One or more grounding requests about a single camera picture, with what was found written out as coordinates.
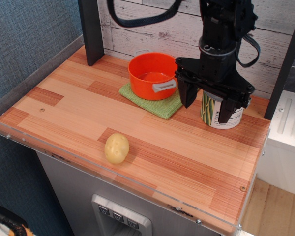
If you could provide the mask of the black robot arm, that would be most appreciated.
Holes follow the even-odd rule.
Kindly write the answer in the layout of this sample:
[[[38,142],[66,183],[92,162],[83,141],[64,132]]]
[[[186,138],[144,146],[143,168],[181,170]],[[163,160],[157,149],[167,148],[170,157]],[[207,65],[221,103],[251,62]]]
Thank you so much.
[[[219,123],[227,123],[239,108],[247,108],[254,86],[237,71],[241,41],[260,52],[258,43],[249,36],[255,29],[257,15],[249,0],[202,0],[200,12],[203,33],[199,40],[200,57],[176,58],[180,100],[188,108],[198,89],[222,99]]]

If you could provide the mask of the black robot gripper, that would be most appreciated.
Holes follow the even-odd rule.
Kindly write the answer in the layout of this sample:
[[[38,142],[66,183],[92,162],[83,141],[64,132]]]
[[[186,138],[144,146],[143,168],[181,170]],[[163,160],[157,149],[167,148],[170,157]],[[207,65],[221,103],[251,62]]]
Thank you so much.
[[[236,69],[236,57],[211,57],[201,54],[200,58],[175,59],[175,77],[181,103],[188,108],[196,99],[198,89],[222,98],[219,123],[227,123],[232,114],[250,105],[254,86],[243,78]]]

